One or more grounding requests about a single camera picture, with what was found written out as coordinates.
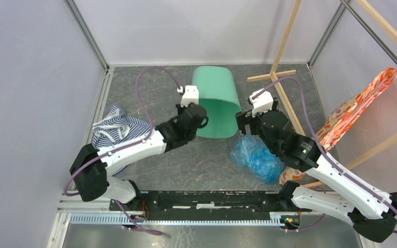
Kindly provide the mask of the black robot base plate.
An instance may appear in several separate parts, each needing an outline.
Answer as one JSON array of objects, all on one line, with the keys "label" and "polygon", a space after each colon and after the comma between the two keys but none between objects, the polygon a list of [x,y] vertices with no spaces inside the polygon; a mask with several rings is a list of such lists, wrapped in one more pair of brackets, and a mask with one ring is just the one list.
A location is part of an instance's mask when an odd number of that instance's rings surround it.
[{"label": "black robot base plate", "polygon": [[269,220],[270,213],[298,213],[277,191],[143,191],[123,208],[151,221]]}]

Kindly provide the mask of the blue plastic trash bag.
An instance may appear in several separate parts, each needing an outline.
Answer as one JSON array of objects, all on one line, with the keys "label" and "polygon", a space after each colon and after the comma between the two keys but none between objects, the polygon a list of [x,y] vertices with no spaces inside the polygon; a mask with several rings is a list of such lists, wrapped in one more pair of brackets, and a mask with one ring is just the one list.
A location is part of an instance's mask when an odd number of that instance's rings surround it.
[{"label": "blue plastic trash bag", "polygon": [[269,183],[277,183],[283,162],[266,147],[265,143],[253,135],[241,136],[231,150],[232,161],[247,167],[257,178]]}]

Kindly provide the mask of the green plastic trash bin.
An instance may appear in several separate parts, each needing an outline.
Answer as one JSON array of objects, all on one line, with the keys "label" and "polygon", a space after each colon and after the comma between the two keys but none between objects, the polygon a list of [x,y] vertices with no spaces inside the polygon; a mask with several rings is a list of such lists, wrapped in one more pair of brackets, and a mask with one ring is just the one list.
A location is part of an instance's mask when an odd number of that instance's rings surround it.
[{"label": "green plastic trash bin", "polygon": [[235,114],[241,111],[231,71],[224,67],[200,66],[194,70],[192,85],[200,93],[199,105],[208,116],[208,124],[198,129],[203,138],[230,138],[238,131]]}]

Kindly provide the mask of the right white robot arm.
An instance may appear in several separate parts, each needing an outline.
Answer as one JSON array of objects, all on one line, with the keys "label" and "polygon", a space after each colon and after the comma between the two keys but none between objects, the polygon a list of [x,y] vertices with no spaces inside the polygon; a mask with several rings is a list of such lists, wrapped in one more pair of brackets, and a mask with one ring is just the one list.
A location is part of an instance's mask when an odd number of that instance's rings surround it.
[{"label": "right white robot arm", "polygon": [[321,212],[378,243],[397,234],[397,192],[387,193],[356,176],[314,139],[296,133],[280,111],[238,112],[235,118],[242,134],[249,126],[251,134],[258,136],[285,165],[302,170],[338,193],[327,195],[296,182],[286,182],[278,196],[281,209],[291,211],[298,207]]}]

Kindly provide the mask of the blue white striped cloth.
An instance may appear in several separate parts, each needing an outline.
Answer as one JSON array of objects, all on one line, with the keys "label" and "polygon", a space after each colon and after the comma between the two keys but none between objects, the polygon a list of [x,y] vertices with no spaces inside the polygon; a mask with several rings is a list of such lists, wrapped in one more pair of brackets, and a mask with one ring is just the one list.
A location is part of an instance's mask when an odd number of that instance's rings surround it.
[{"label": "blue white striped cloth", "polygon": [[91,144],[95,148],[101,148],[146,135],[150,131],[150,123],[127,115],[121,107],[114,104],[108,114],[101,121],[92,124],[91,128]]}]

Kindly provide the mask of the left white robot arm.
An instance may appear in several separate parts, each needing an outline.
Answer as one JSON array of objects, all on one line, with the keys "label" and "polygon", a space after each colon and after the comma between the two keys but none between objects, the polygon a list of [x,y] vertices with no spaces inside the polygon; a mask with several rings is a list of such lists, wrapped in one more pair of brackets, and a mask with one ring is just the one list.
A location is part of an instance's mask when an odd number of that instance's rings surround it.
[{"label": "left white robot arm", "polygon": [[110,147],[83,146],[70,168],[81,200],[90,202],[105,197],[119,201],[128,210],[138,209],[142,197],[137,186],[113,174],[138,160],[166,153],[195,139],[197,130],[208,123],[206,110],[194,103],[186,107],[177,105],[177,108],[177,116],[142,137]]}]

